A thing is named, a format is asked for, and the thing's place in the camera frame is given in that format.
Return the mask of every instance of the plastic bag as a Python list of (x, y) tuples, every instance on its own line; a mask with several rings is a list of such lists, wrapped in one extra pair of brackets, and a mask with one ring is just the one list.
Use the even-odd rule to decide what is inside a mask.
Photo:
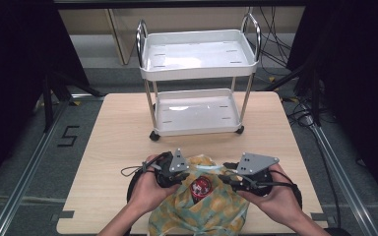
[[(187, 158), (187, 162), (190, 175), (176, 193), (152, 212), (150, 235), (165, 235), (173, 228), (187, 229), (194, 235), (238, 235), (244, 225), (249, 203), (218, 177), (226, 168), (215, 165), (205, 155)], [(195, 204), (190, 187), (201, 175), (210, 180), (213, 189)]]

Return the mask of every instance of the wooden table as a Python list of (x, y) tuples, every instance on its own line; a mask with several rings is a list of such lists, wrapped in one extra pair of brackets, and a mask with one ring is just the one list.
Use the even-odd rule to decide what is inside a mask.
[[(236, 92), (238, 107), (244, 99)], [(63, 211), (73, 217), (60, 218), (61, 234), (96, 234), (126, 205), (131, 177), (121, 169), (141, 165), (150, 154), (181, 148), (183, 156), (210, 156), (217, 164), (239, 161), (243, 152), (278, 157), (280, 164), (298, 185), (303, 195), (303, 210), (308, 215), (322, 213), (308, 172), (289, 127), (278, 95), (251, 92), (243, 125), (244, 133), (220, 133), (149, 139), (153, 123), (144, 93), (109, 94), (99, 111), (72, 189)], [(145, 234), (150, 214), (133, 226), (132, 233)], [(318, 223), (327, 227), (326, 221)], [(254, 205), (248, 209), (241, 234), (288, 233), (287, 227), (273, 222)]]

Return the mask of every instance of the white cart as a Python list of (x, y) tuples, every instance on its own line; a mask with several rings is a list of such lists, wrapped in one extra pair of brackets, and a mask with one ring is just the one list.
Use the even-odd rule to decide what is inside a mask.
[[(255, 47), (246, 38), (248, 20), (254, 25)], [(241, 30), (207, 30), (148, 34), (144, 20), (136, 33), (141, 75), (154, 130), (160, 136), (236, 132), (243, 116), (260, 54), (260, 28), (246, 14)], [(235, 78), (249, 76), (241, 112), (233, 98)], [(193, 89), (158, 92), (157, 81), (233, 77), (231, 89)], [(156, 103), (152, 102), (153, 83)]]

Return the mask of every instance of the metal rail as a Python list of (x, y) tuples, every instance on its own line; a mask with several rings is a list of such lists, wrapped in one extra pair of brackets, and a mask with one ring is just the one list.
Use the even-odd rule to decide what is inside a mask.
[(48, 142), (50, 141), (54, 133), (54, 128), (56, 127), (61, 115), (63, 114), (64, 110), (67, 108), (68, 105), (68, 101), (60, 103), (60, 106), (55, 114), (53, 124), (49, 127), (47, 132), (45, 132), (41, 137), (41, 140), (39, 141), (38, 146), (36, 147), (29, 164), (24, 170), (24, 173), (18, 181), (18, 184), (14, 189), (13, 193), (11, 194), (11, 197), (8, 199), (8, 202), (2, 209), (0, 213), (0, 236), (5, 235), (5, 233), (7, 232), (11, 224), (11, 221), (15, 216), (15, 213), (17, 212), (17, 209), (20, 206), (24, 193), (26, 192), (32, 180), (32, 177), (35, 174), (35, 171), (48, 147)]
[(326, 158), (328, 165), (333, 171), (333, 174), (343, 191), (343, 194), (349, 204), (351, 211), (355, 216), (355, 219), (357, 220), (357, 223), (360, 226), (361, 231), (366, 236), (378, 236), (378, 229), (373, 222), (370, 212), (367, 210), (367, 207), (364, 205), (357, 191), (352, 186), (351, 181), (346, 174), (346, 171), (343, 169), (341, 163), (339, 162), (339, 159), (337, 158), (336, 153), (331, 147), (330, 142), (328, 142), (323, 129), (320, 126), (315, 125), (311, 116), (307, 116), (307, 121), (309, 122), (309, 124), (313, 124), (310, 126), (310, 128), (317, 137), (318, 142), (321, 144), (321, 148), (323, 149), (323, 152), (325, 154), (323, 158)]

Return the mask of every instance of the metal bracket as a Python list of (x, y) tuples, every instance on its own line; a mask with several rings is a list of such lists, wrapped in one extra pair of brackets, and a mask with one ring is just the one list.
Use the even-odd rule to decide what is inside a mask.
[(278, 162), (276, 157), (244, 152), (236, 170), (240, 175), (253, 175)]
[(174, 156), (173, 156), (173, 159), (171, 160), (170, 167), (168, 170), (171, 173), (173, 173), (173, 172), (184, 171), (184, 170), (187, 170), (188, 168), (189, 168), (189, 165), (186, 163), (186, 159), (185, 157), (183, 157), (180, 151), (180, 148), (178, 148), (174, 152)]

